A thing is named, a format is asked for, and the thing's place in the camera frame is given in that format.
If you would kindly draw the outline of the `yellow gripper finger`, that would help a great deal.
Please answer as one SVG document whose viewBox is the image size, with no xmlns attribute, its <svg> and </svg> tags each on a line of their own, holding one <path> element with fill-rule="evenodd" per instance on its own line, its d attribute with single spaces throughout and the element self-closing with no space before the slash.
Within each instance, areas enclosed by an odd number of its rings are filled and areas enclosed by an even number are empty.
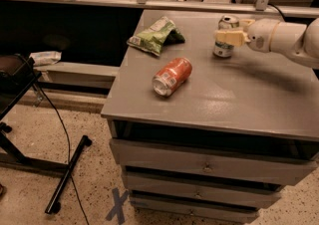
<svg viewBox="0 0 319 225">
<path fill-rule="evenodd" d="M 247 32 L 249 27 L 255 22 L 254 19 L 240 19 L 239 26 L 243 29 L 244 32 Z"/>
<path fill-rule="evenodd" d="M 220 29 L 214 34 L 217 42 L 227 45 L 241 47 L 250 42 L 248 34 L 242 28 Z"/>
</svg>

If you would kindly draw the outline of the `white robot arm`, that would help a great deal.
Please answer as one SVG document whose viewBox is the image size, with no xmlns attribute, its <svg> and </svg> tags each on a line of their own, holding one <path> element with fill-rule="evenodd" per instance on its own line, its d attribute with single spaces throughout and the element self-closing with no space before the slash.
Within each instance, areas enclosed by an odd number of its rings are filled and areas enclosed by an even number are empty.
<svg viewBox="0 0 319 225">
<path fill-rule="evenodd" d="M 310 25 L 263 18 L 244 20 L 244 27 L 217 30 L 216 41 L 261 53 L 277 53 L 288 60 L 319 69 L 319 19 Z"/>
</svg>

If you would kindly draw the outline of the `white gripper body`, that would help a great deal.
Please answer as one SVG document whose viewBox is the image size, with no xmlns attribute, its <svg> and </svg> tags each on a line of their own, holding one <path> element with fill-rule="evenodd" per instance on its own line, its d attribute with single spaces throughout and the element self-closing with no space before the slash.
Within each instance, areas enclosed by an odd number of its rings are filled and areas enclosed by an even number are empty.
<svg viewBox="0 0 319 225">
<path fill-rule="evenodd" d="M 260 19 L 248 27 L 249 43 L 247 46 L 257 52 L 269 53 L 273 31 L 280 23 L 274 19 Z"/>
</svg>

